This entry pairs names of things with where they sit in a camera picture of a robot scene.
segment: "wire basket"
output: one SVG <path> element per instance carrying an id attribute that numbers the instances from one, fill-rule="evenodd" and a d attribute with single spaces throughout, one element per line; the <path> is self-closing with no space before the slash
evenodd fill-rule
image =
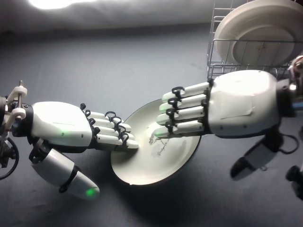
<path id="1" fill-rule="evenodd" d="M 289 44 L 301 43 L 303 42 L 290 42 L 290 41 L 274 41 L 274 40 L 239 40 L 239 39 L 214 39 L 214 34 L 216 32 L 217 27 L 219 26 L 220 22 L 234 9 L 238 6 L 243 5 L 251 0 L 230 0 L 230 1 L 214 1 L 214 8 L 213 8 L 213 17 L 211 22 L 211 28 L 209 33 L 209 42 L 208 42 L 208 49 L 207 49 L 207 78 L 215 78 L 217 76 L 223 75 L 225 73 L 239 71 L 239 70 L 262 70 L 267 71 L 277 79 L 287 78 L 289 76 L 288 67 L 290 62 L 284 63 L 282 65 L 275 65 L 276 57 L 282 51 L 285 51 L 285 48 Z M 226 57 L 222 59 L 219 54 L 216 52 L 215 47 L 218 43 L 227 42 L 226 48 Z M 233 45 L 242 45 L 243 53 L 239 56 L 239 64 L 230 64 L 228 62 L 230 48 Z M 257 58 L 253 60 L 251 64 L 243 64 L 242 61 L 245 59 L 248 53 L 247 49 L 249 49 L 250 45 L 255 45 L 258 47 L 258 54 L 256 55 Z M 272 59 L 268 61 L 267 65 L 258 64 L 259 60 L 264 58 L 264 54 L 266 53 L 264 50 L 266 47 L 270 47 L 272 50 Z"/>

